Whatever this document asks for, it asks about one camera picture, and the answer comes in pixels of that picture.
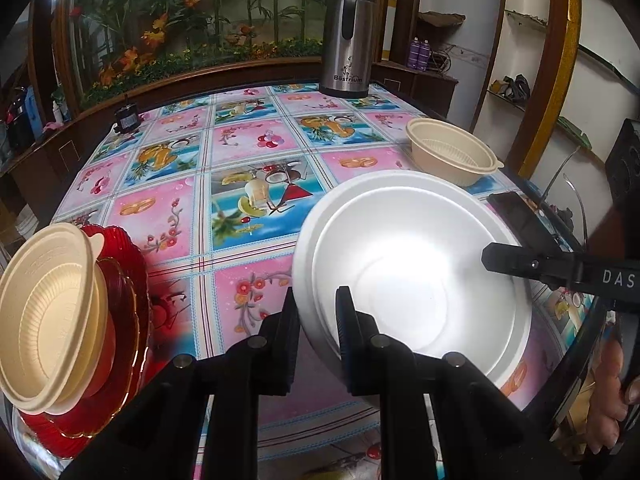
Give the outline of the person's right hand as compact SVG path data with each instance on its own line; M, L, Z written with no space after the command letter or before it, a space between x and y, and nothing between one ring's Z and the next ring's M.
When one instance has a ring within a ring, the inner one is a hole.
M620 437L620 424L629 407L639 403L639 378L624 389L620 372L624 365L622 346L615 338L603 345L600 362L594 371L594 390L591 396L586 426L587 446L593 454L602 448L609 450Z

